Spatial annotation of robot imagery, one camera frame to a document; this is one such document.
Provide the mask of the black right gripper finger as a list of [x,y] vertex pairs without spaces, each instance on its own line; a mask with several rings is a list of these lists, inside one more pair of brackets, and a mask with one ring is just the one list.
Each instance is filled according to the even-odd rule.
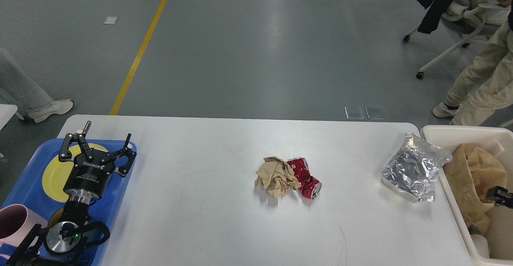
[[513,208],[513,193],[509,193],[502,186],[489,189],[486,193],[486,200],[493,202],[495,205],[506,206],[509,209]]

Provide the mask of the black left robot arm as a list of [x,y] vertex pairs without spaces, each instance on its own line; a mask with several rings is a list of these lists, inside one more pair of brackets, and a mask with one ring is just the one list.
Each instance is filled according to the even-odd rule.
[[91,126],[38,147],[1,206],[2,266],[97,266],[136,157],[130,141],[86,140]]

